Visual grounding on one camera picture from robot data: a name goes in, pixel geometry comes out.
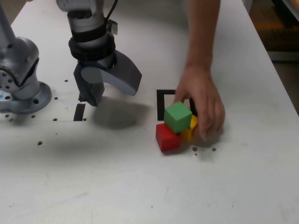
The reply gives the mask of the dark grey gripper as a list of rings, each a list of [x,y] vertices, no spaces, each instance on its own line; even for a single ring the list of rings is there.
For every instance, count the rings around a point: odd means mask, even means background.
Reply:
[[[98,106],[104,92],[104,84],[108,83],[123,92],[134,96],[142,78],[135,64],[123,53],[84,52],[78,54],[74,77],[79,90],[79,101],[91,106]]]

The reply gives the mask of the person's hand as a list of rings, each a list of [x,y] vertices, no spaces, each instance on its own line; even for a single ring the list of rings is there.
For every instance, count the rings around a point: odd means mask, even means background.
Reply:
[[[175,92],[174,103],[192,98],[198,115],[196,133],[206,140],[218,132],[225,120],[225,108],[210,69],[187,65]]]

